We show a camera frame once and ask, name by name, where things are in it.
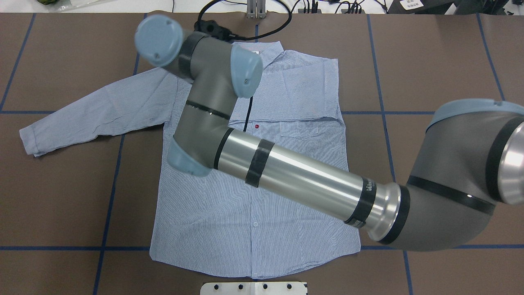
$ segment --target long-sleeve shirt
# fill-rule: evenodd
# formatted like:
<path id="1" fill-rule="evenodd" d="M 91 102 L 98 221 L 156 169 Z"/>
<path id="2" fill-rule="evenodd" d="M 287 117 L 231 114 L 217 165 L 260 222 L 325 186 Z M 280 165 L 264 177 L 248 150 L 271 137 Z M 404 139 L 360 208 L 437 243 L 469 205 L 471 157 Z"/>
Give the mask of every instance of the long-sleeve shirt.
<path id="1" fill-rule="evenodd" d="M 258 52 L 264 65 L 247 132 L 347 170 L 337 60 L 284 51 L 280 42 L 239 44 Z M 338 219 L 217 170 L 195 177 L 171 167 L 169 143 L 190 90 L 156 68 L 103 87 L 21 129 L 20 136 L 28 154 L 41 156 L 98 135 L 164 124 L 153 260 L 264 279 L 360 250 L 358 231 Z M 231 127 L 243 129 L 248 104 L 238 99 Z"/>

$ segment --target blue joint cap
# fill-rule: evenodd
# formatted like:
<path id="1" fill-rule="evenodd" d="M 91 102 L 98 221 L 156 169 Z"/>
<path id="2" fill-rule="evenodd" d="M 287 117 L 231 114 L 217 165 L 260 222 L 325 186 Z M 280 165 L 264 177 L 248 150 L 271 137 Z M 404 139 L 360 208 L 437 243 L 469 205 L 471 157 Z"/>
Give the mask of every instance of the blue joint cap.
<path id="1" fill-rule="evenodd" d="M 156 67 L 165 67 L 177 57 L 184 39 L 179 23 L 165 15 L 146 17 L 135 32 L 138 53 Z"/>
<path id="2" fill-rule="evenodd" d="M 231 49 L 231 81 L 238 97 L 255 94 L 262 79 L 262 59 L 254 52 L 234 44 Z"/>
<path id="3" fill-rule="evenodd" d="M 512 112 L 524 115 L 524 107 L 508 101 L 495 101 L 485 98 L 468 98 L 451 101 L 443 104 L 435 112 L 433 120 L 431 120 L 431 123 L 426 128 L 426 132 L 433 124 L 447 118 L 477 112 Z"/>
<path id="4" fill-rule="evenodd" d="M 167 153 L 167 162 L 176 170 L 195 176 L 203 177 L 211 172 L 211 168 L 200 164 L 197 160 L 188 155 L 172 136 Z"/>

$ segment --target shirt sleeve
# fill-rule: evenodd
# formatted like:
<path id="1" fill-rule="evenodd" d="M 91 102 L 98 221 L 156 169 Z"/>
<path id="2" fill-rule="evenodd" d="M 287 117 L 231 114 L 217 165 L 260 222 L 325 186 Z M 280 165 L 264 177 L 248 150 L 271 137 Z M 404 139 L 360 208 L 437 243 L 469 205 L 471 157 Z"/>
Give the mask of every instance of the shirt sleeve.
<path id="1" fill-rule="evenodd" d="M 41 156 L 98 135 L 119 135 L 170 120 L 175 75 L 162 68 L 107 85 L 20 130 L 27 154 Z"/>

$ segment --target robotic arm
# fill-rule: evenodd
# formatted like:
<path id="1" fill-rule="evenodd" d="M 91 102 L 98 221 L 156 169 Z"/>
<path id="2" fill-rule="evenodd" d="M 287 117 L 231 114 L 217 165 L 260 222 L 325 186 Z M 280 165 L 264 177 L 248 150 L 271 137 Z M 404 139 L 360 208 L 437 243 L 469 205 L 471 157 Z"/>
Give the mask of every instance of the robotic arm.
<path id="1" fill-rule="evenodd" d="M 434 115 L 406 186 L 378 184 L 228 127 L 238 97 L 262 75 L 257 54 L 147 17 L 135 45 L 155 66 L 193 82 L 168 162 L 214 168 L 368 231 L 402 250 L 452 248 L 478 235 L 497 202 L 524 202 L 524 108 L 467 99 Z"/>

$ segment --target brown table surface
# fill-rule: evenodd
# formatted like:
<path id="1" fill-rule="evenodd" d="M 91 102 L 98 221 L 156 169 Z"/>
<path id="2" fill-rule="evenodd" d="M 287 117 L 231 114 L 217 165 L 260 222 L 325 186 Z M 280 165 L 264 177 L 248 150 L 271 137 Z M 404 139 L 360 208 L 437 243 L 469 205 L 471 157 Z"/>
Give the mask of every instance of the brown table surface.
<path id="1" fill-rule="evenodd" d="M 168 14 L 191 29 L 196 14 Z M 18 130 L 151 66 L 144 14 L 0 14 L 0 294 L 199 294 L 218 278 L 152 261 L 161 127 L 100 136 L 40 158 Z M 286 15 L 209 14 L 249 36 Z M 260 41 L 337 58 L 350 170 L 405 183 L 433 112 L 461 98 L 524 103 L 524 17 L 294 15 Z M 362 251 L 277 281 L 309 294 L 524 294 L 522 206 L 498 205 L 456 249 Z"/>

